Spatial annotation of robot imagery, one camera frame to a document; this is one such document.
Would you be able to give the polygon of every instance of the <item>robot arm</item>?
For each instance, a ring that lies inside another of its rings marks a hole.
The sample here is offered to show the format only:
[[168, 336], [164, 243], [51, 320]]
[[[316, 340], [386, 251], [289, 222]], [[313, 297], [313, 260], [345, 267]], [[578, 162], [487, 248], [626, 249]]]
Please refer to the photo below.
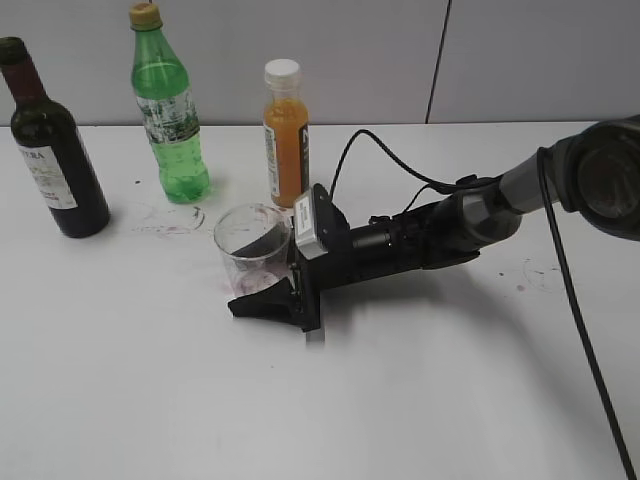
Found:
[[[552, 201], [611, 235], [640, 240], [640, 116], [601, 122], [544, 149]], [[513, 235], [522, 215], [543, 207], [538, 154], [494, 182], [475, 176], [440, 202], [351, 229], [316, 184], [295, 204], [293, 284], [283, 279], [229, 303], [236, 316], [320, 327], [323, 290], [415, 269], [472, 260]]]

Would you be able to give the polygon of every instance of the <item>table surface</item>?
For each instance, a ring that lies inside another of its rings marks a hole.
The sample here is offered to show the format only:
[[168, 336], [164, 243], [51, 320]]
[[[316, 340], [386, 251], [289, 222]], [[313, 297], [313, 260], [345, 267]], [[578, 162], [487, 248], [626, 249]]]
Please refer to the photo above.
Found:
[[[373, 130], [452, 181], [586, 125]], [[624, 478], [543, 212], [467, 265], [327, 292], [320, 341], [227, 311], [211, 230], [269, 202], [260, 127], [202, 129], [215, 191], [197, 206], [166, 201], [141, 127], [80, 130], [113, 212], [83, 240], [58, 232], [0, 130], [3, 480]], [[311, 128], [312, 182], [330, 183], [353, 131]], [[357, 226], [418, 188], [363, 138], [335, 201]], [[577, 214], [559, 222], [639, 463], [638, 246]]]

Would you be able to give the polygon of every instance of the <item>soda bottle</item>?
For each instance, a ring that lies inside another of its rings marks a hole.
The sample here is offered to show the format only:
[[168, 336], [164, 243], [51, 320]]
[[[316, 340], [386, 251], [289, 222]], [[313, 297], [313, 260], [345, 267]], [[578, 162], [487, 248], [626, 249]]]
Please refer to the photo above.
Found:
[[157, 5], [138, 3], [129, 17], [136, 32], [131, 83], [160, 167], [160, 183], [171, 202], [198, 201], [209, 192], [209, 172], [202, 162], [189, 75], [162, 34]]

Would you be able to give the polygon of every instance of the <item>clear plastic cup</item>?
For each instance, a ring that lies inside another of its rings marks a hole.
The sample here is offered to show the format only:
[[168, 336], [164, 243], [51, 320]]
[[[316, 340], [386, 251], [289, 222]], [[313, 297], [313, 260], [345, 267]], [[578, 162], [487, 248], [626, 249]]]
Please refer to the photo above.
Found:
[[289, 275], [290, 237], [287, 219], [262, 204], [241, 205], [218, 220], [213, 239], [236, 297], [264, 290]]

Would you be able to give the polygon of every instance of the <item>bottle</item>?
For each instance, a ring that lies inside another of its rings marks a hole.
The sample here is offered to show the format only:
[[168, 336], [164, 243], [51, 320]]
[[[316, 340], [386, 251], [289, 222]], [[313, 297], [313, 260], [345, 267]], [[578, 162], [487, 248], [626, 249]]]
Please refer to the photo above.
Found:
[[200, 152], [200, 124], [189, 76], [162, 34], [158, 6], [129, 10], [136, 32], [131, 83], [160, 167], [160, 183], [174, 203], [191, 203], [209, 192], [209, 172]]
[[0, 69], [16, 101], [11, 133], [60, 230], [99, 232], [109, 208], [71, 113], [47, 96], [21, 39], [0, 38]]
[[309, 113], [300, 100], [300, 65], [272, 60], [264, 79], [270, 96], [264, 110], [264, 135], [271, 199], [291, 208], [309, 188]]

